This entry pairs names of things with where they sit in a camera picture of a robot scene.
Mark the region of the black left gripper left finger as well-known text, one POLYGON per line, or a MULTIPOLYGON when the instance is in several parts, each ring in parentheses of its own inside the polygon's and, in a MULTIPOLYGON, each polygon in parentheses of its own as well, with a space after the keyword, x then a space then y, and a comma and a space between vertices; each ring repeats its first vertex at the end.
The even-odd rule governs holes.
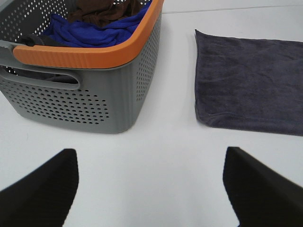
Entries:
POLYGON ((0 225, 62 227, 77 189, 77 154, 64 149, 0 192, 0 225))

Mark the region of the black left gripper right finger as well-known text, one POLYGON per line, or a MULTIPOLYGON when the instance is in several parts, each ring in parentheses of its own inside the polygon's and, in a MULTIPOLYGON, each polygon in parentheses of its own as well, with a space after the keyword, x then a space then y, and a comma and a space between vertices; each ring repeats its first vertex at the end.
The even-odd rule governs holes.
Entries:
POLYGON ((239 147, 228 147, 223 184, 241 227, 301 227, 303 189, 239 147))

